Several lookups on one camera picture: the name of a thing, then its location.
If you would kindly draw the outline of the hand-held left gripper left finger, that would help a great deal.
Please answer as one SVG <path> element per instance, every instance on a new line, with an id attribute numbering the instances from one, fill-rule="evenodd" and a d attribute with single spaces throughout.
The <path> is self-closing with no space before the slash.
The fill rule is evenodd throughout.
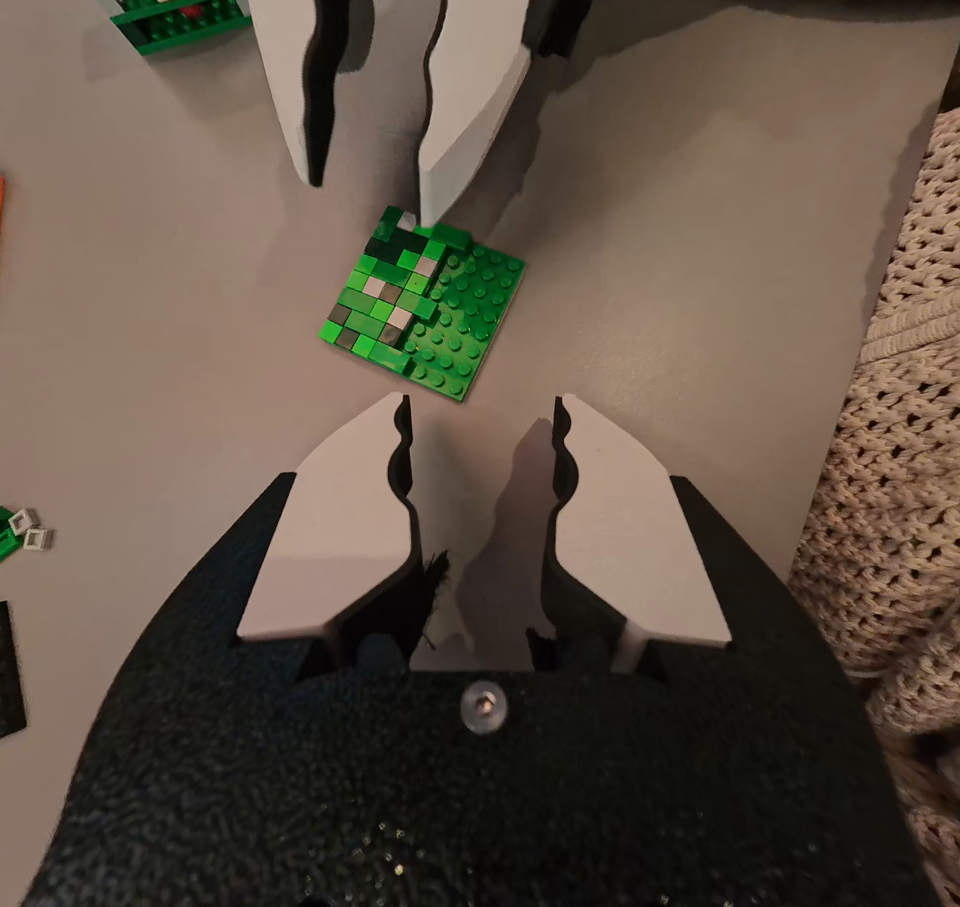
<path id="1" fill-rule="evenodd" d="M 425 626 L 425 566 L 408 395 L 393 392 L 296 470 L 237 628 L 244 641 L 321 638 L 345 660 L 367 635 L 409 659 Z"/>

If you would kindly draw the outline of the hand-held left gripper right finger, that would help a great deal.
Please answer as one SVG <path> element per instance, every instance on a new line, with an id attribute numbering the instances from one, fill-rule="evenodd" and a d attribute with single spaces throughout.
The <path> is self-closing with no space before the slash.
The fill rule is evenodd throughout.
<path id="1" fill-rule="evenodd" d="M 541 670 L 635 673 L 649 643 L 732 636 L 666 468 L 572 393 L 555 399 L 540 601 Z"/>

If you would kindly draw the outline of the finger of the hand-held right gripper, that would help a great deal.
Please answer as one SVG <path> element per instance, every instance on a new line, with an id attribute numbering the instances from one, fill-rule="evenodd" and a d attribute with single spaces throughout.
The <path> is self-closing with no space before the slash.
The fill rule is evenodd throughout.
<path id="1" fill-rule="evenodd" d="M 472 183 L 531 61 L 530 0 L 441 0 L 426 58 L 428 111 L 418 147 L 419 218 L 433 226 Z"/>
<path id="2" fill-rule="evenodd" d="M 319 187 L 330 151 L 339 75 L 371 48 L 374 0 L 248 0 L 273 107 L 294 169 Z"/>

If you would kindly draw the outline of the green mosaic lego plate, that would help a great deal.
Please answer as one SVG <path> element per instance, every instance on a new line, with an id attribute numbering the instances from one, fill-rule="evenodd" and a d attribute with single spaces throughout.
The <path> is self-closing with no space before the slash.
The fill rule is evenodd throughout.
<path id="1" fill-rule="evenodd" d="M 473 237 L 445 223 L 387 206 L 318 332 L 325 343 L 400 376 L 414 375 L 420 341 L 453 324 L 441 305 L 442 280 Z"/>

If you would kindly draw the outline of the scattered loose lego pieces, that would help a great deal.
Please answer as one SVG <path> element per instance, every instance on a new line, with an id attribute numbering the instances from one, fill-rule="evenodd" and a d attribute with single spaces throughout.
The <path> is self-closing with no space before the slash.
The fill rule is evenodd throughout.
<path id="1" fill-rule="evenodd" d="M 12 511 L 1 506 L 1 562 L 20 549 L 46 551 L 54 540 L 55 531 L 42 527 L 40 517 L 32 508 Z"/>

